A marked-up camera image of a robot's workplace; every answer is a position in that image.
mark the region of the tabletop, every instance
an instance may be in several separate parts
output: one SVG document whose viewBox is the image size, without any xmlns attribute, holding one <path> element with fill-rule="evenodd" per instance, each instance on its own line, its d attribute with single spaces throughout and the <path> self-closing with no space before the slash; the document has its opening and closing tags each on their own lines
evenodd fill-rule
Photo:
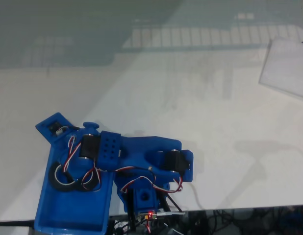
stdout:
<svg viewBox="0 0 303 235">
<path fill-rule="evenodd" d="M 303 99 L 259 84 L 277 35 L 303 41 L 303 0 L 2 1 L 0 221 L 35 218 L 56 112 L 180 140 L 183 210 L 303 204 Z"/>
</svg>

